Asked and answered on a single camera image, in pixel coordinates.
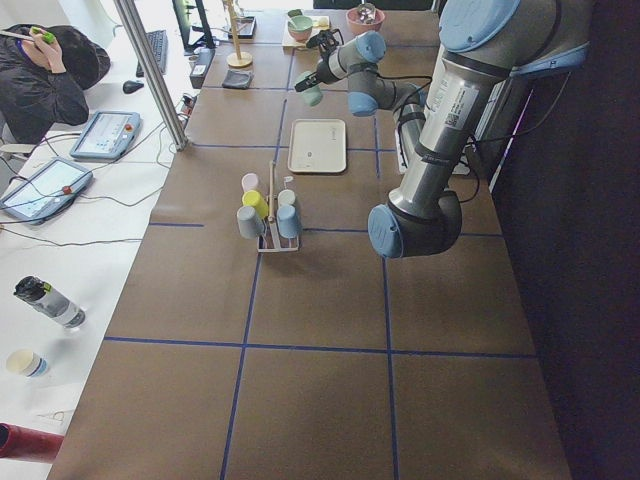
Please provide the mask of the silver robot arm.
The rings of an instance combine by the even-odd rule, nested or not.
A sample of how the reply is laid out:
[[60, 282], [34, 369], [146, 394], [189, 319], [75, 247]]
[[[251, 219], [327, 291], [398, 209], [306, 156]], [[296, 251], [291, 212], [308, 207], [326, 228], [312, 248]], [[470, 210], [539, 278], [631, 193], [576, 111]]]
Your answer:
[[462, 213], [448, 180], [474, 133], [494, 86], [509, 77], [565, 73], [584, 62], [591, 1], [450, 1], [439, 22], [440, 51], [428, 92], [382, 78], [386, 45], [366, 32], [323, 53], [302, 92], [348, 81], [355, 116], [392, 112], [408, 167], [399, 187], [368, 217], [382, 257], [438, 254], [461, 231]]

